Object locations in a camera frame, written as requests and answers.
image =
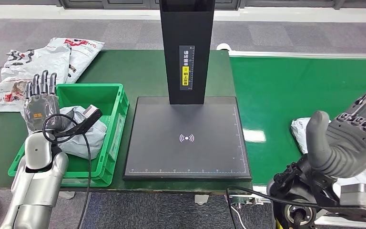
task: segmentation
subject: scanning platform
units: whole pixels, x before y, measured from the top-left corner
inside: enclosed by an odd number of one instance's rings
[[[251,179],[235,97],[138,97],[124,179]]]

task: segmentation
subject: black cord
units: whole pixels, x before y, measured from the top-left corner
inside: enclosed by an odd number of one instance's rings
[[[226,200],[228,201],[228,208],[229,208],[229,213],[231,214],[231,219],[232,219],[232,223],[234,223],[234,228],[236,229],[236,224],[235,224],[235,220],[234,220],[234,214],[232,213],[232,208],[231,208],[231,198],[229,197],[229,188],[226,188]]]
[[[257,192],[248,188],[244,188],[244,187],[240,187],[240,186],[228,186],[226,188],[226,199],[228,201],[228,208],[229,208],[229,213],[231,214],[231,219],[232,219],[232,223],[234,224],[234,228],[236,229],[236,224],[235,224],[235,220],[234,220],[234,214],[232,213],[232,209],[231,209],[231,198],[229,197],[229,189],[238,189],[244,192],[249,192],[255,195],[258,195],[260,197],[264,197],[266,199],[275,201],[277,203],[282,203],[282,204],[289,204],[289,205],[295,205],[295,206],[302,206],[302,207],[309,207],[309,208],[319,208],[319,206],[317,204],[312,204],[312,203],[301,203],[301,202],[294,202],[294,201],[288,201],[285,199],[280,199],[280,198],[276,198],[276,197],[272,197],[266,194],[263,194],[261,192]]]
[[[275,201],[275,202],[277,202],[277,203],[288,204],[288,205],[294,205],[294,206],[301,206],[301,207],[308,207],[308,208],[320,208],[317,204],[312,204],[312,203],[301,203],[301,202],[288,201],[288,200],[285,200],[285,199],[280,199],[280,198],[277,198],[277,197],[272,197],[272,196],[269,196],[269,195],[263,194],[263,193],[261,193],[261,192],[257,192],[257,191],[254,191],[254,190],[251,190],[251,189],[248,189],[248,188],[244,188],[244,187],[239,187],[239,186],[228,186],[228,187],[226,188],[227,193],[228,193],[228,190],[229,190],[230,188],[234,188],[234,189],[238,189],[238,190],[241,190],[241,191],[249,192],[249,193],[252,193],[252,194],[258,195],[258,196],[260,196],[260,197],[264,197],[264,198],[266,198],[266,199],[269,199],[269,200]]]
[[[71,122],[73,122],[75,125],[78,124],[73,118],[71,118],[71,117],[69,117],[68,115],[65,115],[65,114],[53,114],[53,115],[48,116],[44,120],[44,123],[43,123],[43,128],[42,128],[43,136],[47,141],[49,141],[51,143],[54,143],[54,144],[60,144],[60,143],[64,143],[66,141],[69,141],[71,138],[73,138],[76,135],[76,133],[72,134],[68,138],[66,138],[64,140],[61,140],[61,141],[55,141],[55,140],[50,139],[47,135],[46,125],[48,123],[48,120],[50,120],[53,117],[57,117],[57,116],[65,117],[65,118],[69,119]],[[86,209],[86,206],[88,205],[88,198],[89,198],[89,192],[90,192],[90,189],[91,189],[91,177],[92,177],[91,148],[89,147],[89,142],[88,142],[88,138],[86,137],[86,135],[82,134],[82,136],[85,139],[86,147],[88,148],[89,173],[88,173],[88,186],[86,187],[85,203],[83,204],[82,213],[81,213],[81,217],[79,218],[79,223],[78,223],[77,229],[81,228],[83,215],[85,215],[85,209]]]
[[[302,210],[296,210],[294,214],[294,229],[299,229],[303,219],[304,215],[302,214]]]

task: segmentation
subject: gray carpet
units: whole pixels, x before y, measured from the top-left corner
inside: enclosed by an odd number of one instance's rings
[[[40,48],[52,37],[73,37],[106,42],[105,49],[162,49],[159,21],[110,20],[0,20],[0,67],[10,49]],[[216,21],[211,48],[228,43],[233,50],[264,52],[366,53],[366,23],[295,23]],[[0,222],[11,194],[0,190]],[[74,229],[84,193],[59,198],[50,229]],[[241,210],[248,229],[269,229],[269,205]],[[211,196],[194,204],[194,195],[93,193],[84,229],[191,229],[232,228],[226,201]]]

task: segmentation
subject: green plastic crate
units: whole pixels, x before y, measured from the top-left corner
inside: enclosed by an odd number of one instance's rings
[[[91,186],[106,187],[112,182],[114,167],[121,142],[122,130],[129,106],[122,84],[119,83],[76,83],[57,85],[60,107],[94,105],[101,110],[100,118],[107,126],[100,153],[91,161]],[[8,174],[16,175],[24,144],[16,155]],[[68,155],[69,165],[62,180],[62,186],[85,187],[88,184],[88,160]]]

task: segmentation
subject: yellow label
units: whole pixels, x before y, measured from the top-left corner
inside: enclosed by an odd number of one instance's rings
[[[33,118],[42,118],[43,115],[41,113],[35,113],[33,114]]]
[[[183,86],[189,85],[189,66],[182,67],[182,85]]]

